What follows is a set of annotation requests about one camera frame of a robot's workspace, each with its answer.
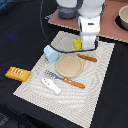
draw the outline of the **knife handle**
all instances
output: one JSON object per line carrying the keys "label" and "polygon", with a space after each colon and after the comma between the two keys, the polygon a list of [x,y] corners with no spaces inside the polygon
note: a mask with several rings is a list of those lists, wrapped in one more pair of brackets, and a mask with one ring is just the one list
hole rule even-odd
{"label": "knife handle", "polygon": [[67,78],[64,78],[63,80],[64,82],[68,83],[68,84],[71,84],[71,85],[74,85],[76,87],[79,87],[79,88],[85,88],[85,86],[81,83],[78,83],[78,82],[75,82],[75,81],[72,81],[70,79],[67,79]]}
{"label": "knife handle", "polygon": [[92,58],[92,57],[89,57],[89,56],[85,56],[85,55],[78,54],[78,57],[80,57],[80,58],[82,58],[82,59],[85,59],[85,60],[97,62],[97,59],[96,59],[96,58]]}

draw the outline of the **blue object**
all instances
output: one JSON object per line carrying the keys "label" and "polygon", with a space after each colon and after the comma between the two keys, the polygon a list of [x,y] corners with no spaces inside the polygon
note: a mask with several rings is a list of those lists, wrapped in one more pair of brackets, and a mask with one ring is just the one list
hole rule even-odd
{"label": "blue object", "polygon": [[58,60],[58,52],[52,49],[49,45],[44,48],[44,53],[49,63],[53,63]]}
{"label": "blue object", "polygon": [[[0,0],[0,2],[12,2],[13,0]],[[7,4],[3,4],[3,3],[0,3],[0,10],[2,10],[5,6],[7,6],[9,3]]]}

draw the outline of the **white robot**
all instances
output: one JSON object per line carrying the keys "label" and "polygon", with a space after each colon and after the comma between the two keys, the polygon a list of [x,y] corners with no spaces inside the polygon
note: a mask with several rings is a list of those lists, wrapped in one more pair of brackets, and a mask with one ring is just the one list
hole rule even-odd
{"label": "white robot", "polygon": [[92,49],[100,32],[100,19],[105,0],[54,0],[59,7],[77,9],[82,49]]}

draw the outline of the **black surface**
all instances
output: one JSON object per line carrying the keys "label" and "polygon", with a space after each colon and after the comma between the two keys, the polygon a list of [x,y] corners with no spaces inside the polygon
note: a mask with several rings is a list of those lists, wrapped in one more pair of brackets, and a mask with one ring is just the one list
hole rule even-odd
{"label": "black surface", "polygon": [[[43,54],[47,43],[40,27],[40,4],[41,0],[13,3],[0,12],[0,104],[26,113],[54,128],[81,128],[14,96],[21,82],[5,77],[10,66],[31,70]],[[45,0],[43,17],[55,10],[55,3]],[[77,31],[50,25],[45,19],[43,26],[50,42],[60,30],[79,34]],[[115,48],[90,128],[128,128],[128,44],[105,38],[100,40],[114,42]]]}

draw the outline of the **table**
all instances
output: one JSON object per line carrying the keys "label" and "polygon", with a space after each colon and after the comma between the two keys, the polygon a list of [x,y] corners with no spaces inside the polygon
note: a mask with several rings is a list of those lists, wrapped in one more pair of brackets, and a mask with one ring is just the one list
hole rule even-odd
{"label": "table", "polygon": [[[10,66],[30,71],[43,54],[47,42],[40,27],[40,4],[41,0],[11,3],[0,12],[0,104],[26,113],[54,128],[81,128],[54,113],[14,96],[13,93],[21,82],[5,77]],[[55,10],[55,3],[45,0],[42,20],[49,42],[60,30],[79,34],[74,30],[48,24],[44,17]],[[115,43],[115,48],[90,128],[127,128],[128,44],[101,37],[100,40]]]}

